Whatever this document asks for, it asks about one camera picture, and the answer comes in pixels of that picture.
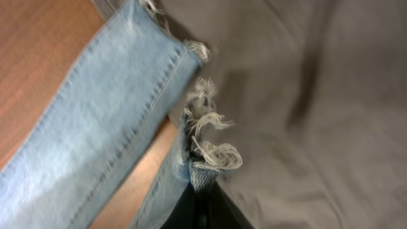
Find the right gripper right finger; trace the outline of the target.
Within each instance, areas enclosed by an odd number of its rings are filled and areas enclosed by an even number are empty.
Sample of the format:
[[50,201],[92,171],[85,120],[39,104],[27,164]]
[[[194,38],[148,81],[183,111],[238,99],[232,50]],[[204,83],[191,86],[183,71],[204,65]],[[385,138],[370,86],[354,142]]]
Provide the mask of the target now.
[[207,194],[206,212],[209,229],[253,229],[249,220],[217,183]]

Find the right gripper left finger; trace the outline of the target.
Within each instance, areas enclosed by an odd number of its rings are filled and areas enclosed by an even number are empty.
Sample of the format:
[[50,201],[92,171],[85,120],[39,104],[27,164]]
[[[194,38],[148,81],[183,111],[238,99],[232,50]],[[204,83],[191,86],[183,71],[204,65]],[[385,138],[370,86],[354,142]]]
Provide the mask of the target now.
[[188,183],[176,206],[160,229],[206,229],[207,196]]

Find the light blue denim jeans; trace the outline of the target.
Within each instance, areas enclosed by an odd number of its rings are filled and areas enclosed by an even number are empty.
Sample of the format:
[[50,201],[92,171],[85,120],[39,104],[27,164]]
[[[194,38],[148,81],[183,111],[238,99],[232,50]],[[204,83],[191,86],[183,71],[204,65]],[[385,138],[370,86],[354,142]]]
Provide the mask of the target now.
[[[146,153],[163,117],[209,59],[207,47],[174,39],[152,1],[127,1],[83,50],[30,136],[1,171],[2,228],[86,228]],[[208,194],[242,157],[202,130],[231,121],[216,88],[199,79],[181,126],[132,228],[160,228],[191,183]]]

